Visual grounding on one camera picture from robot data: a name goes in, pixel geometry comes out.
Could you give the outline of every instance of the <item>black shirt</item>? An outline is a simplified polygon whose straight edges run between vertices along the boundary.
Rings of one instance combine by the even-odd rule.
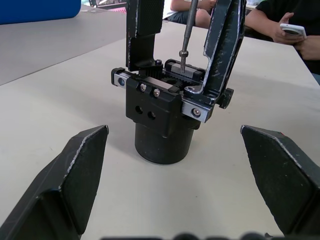
[[[307,36],[320,35],[320,0],[266,0],[256,9],[275,22],[286,13],[294,13],[289,24],[303,26]],[[320,60],[304,62],[312,73],[320,74]]]

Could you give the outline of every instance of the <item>cylindrical base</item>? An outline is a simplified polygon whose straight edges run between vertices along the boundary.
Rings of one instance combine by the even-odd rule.
[[[174,164],[189,151],[193,129],[184,129],[165,138],[144,125],[135,124],[135,149],[146,160],[156,164]]]

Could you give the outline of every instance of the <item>smartphone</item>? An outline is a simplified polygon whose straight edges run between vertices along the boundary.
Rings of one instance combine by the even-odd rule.
[[[281,23],[280,28],[287,34],[307,38],[306,30],[303,26]]]

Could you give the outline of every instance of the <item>blue container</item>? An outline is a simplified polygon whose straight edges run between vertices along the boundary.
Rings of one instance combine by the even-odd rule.
[[[0,24],[38,22],[75,17],[81,0],[22,0],[5,6],[0,0]]]

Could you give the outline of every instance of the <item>person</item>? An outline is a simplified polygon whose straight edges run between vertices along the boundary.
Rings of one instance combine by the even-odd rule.
[[[199,0],[194,26],[208,29],[210,25],[209,12],[217,0]],[[191,0],[164,0],[163,19],[178,24],[187,24]]]
[[[282,23],[303,26],[306,39],[284,32]],[[265,0],[246,16],[245,25],[275,43],[293,45],[320,83],[320,0]]]

